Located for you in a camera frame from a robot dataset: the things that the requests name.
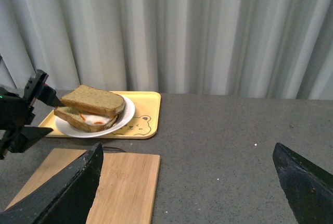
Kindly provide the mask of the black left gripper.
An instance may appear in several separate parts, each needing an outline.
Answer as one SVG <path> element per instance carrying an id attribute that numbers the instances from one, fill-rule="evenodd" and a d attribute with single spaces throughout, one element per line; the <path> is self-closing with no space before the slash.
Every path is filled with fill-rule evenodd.
<path id="1" fill-rule="evenodd" d="M 24 153 L 53 131 L 52 128 L 30 126 L 35 117 L 35 100 L 51 107 L 65 107 L 56 91 L 46 85 L 47 78 L 47 73 L 37 70 L 28 80 L 22 97 L 1 87 L 1 130 L 5 131 L 1 138 L 1 159 L 8 152 Z"/>

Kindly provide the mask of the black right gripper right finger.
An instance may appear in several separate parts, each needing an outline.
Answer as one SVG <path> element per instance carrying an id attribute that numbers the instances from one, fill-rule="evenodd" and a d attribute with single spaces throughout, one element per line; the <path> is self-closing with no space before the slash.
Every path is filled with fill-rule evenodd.
<path id="1" fill-rule="evenodd" d="M 332 223 L 332 174 L 276 143 L 273 162 L 298 223 Z"/>

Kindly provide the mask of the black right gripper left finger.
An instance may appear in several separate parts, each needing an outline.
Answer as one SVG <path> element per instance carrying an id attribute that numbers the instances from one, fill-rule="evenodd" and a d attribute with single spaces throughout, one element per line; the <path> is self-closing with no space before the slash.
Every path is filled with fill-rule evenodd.
<path id="1" fill-rule="evenodd" d="M 1 223 L 86 223 L 104 161 L 96 143 L 39 188 L 1 213 Z"/>

